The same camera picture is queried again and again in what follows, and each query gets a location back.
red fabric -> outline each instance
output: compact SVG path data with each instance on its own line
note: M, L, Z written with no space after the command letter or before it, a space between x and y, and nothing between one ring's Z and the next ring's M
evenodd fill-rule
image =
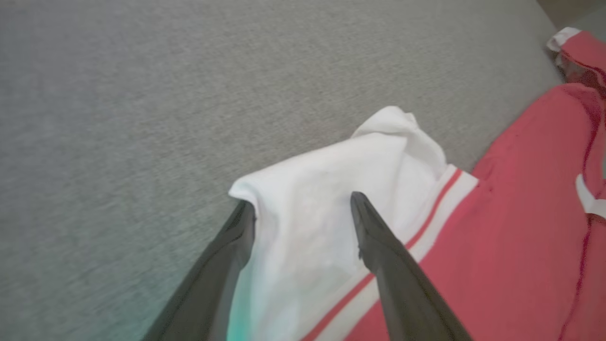
M606 199L606 46L581 33L562 53L582 70L568 80L595 90L566 84L532 104L420 263L476 341L606 340L606 220L585 214L575 187L583 174ZM380 302L346 338L369 339L389 339Z

striped trim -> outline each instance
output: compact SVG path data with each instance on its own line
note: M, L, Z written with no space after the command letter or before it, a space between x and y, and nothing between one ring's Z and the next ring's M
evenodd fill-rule
M424 223L417 230L417 232L406 242L405 247L411 252L415 260L419 262L429 249L433 246L435 239L441 231L446 219L454 211L456 206L473 190L477 185L478 180L467 174L463 173L454 166L449 166L447 173L451 173L450 179L446 182L444 187L440 190L436 197L427 218ZM372 293L364 293L368 289L373 290ZM372 296L372 303L379 299L379 293L376 286L375 275L368 273L350 292L348 292L332 309L326 313L326 315L316 324L316 326L301 339L301 341L313 341L313 340L335 340L338 339L337 334L345 334L342 337L347 336L349 331L343 330L340 323L339 326L331 328L331 323L334 320L339 319L339 315L345 308L352 307L355 304L355 300L358 295L365 295L365 301L368 300L370 295ZM357 319L355 323L366 313L366 309L356 309Z

gray fabric surface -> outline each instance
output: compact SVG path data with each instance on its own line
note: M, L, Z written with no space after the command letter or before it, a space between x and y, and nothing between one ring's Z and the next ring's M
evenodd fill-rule
M471 170L560 78L530 0L0 2L3 340L136 340L231 183L397 105Z

red and white garment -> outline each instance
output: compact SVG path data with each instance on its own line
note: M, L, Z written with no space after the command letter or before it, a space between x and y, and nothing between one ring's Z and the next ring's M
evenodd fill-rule
M238 180L230 195L258 220L228 339L389 339L357 257L352 191L367 194L473 339L606 339L606 221L595 215L606 215L606 53L584 32L558 44L581 84L539 98L471 175L388 107L347 141Z

red stripe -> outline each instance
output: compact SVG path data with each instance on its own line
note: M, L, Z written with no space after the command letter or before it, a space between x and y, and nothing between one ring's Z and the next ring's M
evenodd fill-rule
M461 173L462 173L462 171L460 169L457 169L454 172L453 176L450 178L450 180L446 183L444 188L442 188L442 190L440 191L440 194L436 198L436 201L433 203L433 207L431 208L431 212L427 216L425 223L423 223L423 226L421 226L421 228L417 231L417 233L408 241L408 243L406 243L405 247L407 249L412 248L416 244L416 242L421 238L421 236L423 235L425 230L427 230L427 228L429 227L429 224L431 223L431 220L433 219L433 216L436 214L436 211L438 209L438 206L440 205L440 202L442 201L442 199L444 198L444 196L446 195L448 190L459 179L459 177L461 176ZM326 329L326 326L328 326L328 324L330 322L332 322L332 320L335 318L335 316L337 316L337 314L339 314L341 312L341 310L343 310L343 308L345 308L345 306L351 300L353 300L353 298L356 297L356 295L358 295L360 293L360 291L362 291L362 289L364 289L366 287L366 285L369 284L370 281L374 277L375 277L375 275L373 275L372 273L369 273L368 275L366 275L366 277L364 277L350 292L348 292L347 295L345 295L345 297L343 297L339 301L339 303L337 303L322 318L322 320L320 320L320 322L318 322L318 324L309 333L307 333L307 335L303 339L301 339L301 341L315 340L320 335L320 333L324 329Z

